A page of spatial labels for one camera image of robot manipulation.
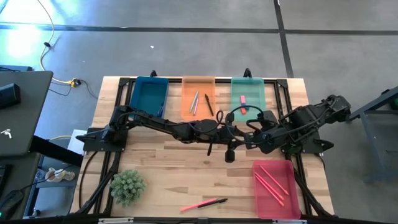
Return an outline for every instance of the wooden tabletop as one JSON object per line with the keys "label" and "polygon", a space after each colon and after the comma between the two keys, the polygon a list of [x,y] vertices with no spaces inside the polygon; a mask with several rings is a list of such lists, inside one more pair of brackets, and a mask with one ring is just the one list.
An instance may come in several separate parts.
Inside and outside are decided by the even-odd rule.
{"label": "wooden tabletop", "polygon": [[[92,126],[103,128],[112,115],[120,77],[104,77]],[[307,105],[308,98],[301,78],[288,78],[290,99],[293,109]],[[272,85],[265,85],[266,108],[277,114],[275,93]],[[121,102],[124,102],[126,90]],[[216,84],[216,109],[229,111],[230,84]],[[282,104],[286,114],[285,100],[281,91]],[[171,121],[183,121],[180,115],[181,84],[169,83],[169,93],[164,118]],[[242,124],[236,123],[245,131]],[[141,199],[134,205],[122,208],[114,205],[113,217],[223,217],[223,218],[257,218],[254,208],[254,191],[252,189],[252,163],[258,159],[284,159],[280,150],[263,154],[259,149],[246,150],[239,146],[235,150],[233,163],[224,161],[226,146],[213,145],[211,156],[207,156],[207,144],[182,144],[172,136],[144,127],[129,131],[126,150],[122,153],[119,172],[126,169],[138,170],[143,176],[147,188]],[[81,173],[91,154],[85,156]],[[82,188],[84,203],[98,185],[104,152],[99,152],[87,168]],[[302,154],[308,188],[323,205],[326,211],[333,213],[328,183],[323,164],[314,155]],[[71,212],[78,210],[78,184],[75,190]],[[302,193],[296,185],[298,201],[302,213],[305,213]],[[108,196],[104,190],[101,212]],[[210,198],[226,197],[228,203],[189,210],[180,213],[180,208]]]}

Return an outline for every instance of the small potted plant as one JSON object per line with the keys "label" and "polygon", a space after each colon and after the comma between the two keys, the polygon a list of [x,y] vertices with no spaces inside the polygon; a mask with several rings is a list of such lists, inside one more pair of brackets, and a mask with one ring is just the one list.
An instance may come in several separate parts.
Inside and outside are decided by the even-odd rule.
{"label": "small potted plant", "polygon": [[116,199],[116,203],[121,203],[123,207],[137,201],[146,188],[144,179],[136,170],[125,170],[113,175],[113,178],[111,195]]}

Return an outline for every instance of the pink bin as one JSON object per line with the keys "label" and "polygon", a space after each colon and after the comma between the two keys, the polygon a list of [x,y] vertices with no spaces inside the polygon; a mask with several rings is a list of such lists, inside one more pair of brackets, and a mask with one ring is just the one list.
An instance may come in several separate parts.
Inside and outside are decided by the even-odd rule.
{"label": "pink bin", "polygon": [[[289,193],[282,189],[260,168],[263,167]],[[256,179],[259,174],[283,198],[282,206],[269,191]],[[256,199],[256,212],[262,219],[299,219],[301,216],[297,191],[294,181],[294,170],[291,161],[257,160],[253,163],[253,181]]]}

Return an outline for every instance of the blue bin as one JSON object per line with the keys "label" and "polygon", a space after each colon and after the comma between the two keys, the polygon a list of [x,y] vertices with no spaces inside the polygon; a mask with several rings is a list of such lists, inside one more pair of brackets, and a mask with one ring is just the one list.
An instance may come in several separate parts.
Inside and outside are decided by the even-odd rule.
{"label": "blue bin", "polygon": [[137,77],[130,106],[146,113],[164,117],[169,80],[157,77]]}

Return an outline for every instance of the concrete floor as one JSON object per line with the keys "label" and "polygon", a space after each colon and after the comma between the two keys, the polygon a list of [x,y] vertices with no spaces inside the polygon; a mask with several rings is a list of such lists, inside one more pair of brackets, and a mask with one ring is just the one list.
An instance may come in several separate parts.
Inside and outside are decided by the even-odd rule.
{"label": "concrete floor", "polygon": [[[56,24],[116,27],[277,29],[271,0],[42,0]],[[398,30],[395,0],[280,0],[286,29]],[[0,22],[48,24],[36,1],[13,0]],[[0,30],[0,63],[40,70],[42,42],[50,32],[22,26]],[[287,77],[279,34],[57,31],[44,58],[57,78],[86,80],[99,92],[105,75]],[[343,95],[357,109],[398,83],[398,36],[287,35],[295,78],[304,78],[311,103]],[[63,86],[51,89],[67,91]],[[68,97],[49,93],[36,134],[50,138],[86,129],[96,100],[85,88]],[[397,182],[365,184],[372,155],[360,121],[322,127],[335,143],[325,153],[335,213],[345,218],[398,222]]]}

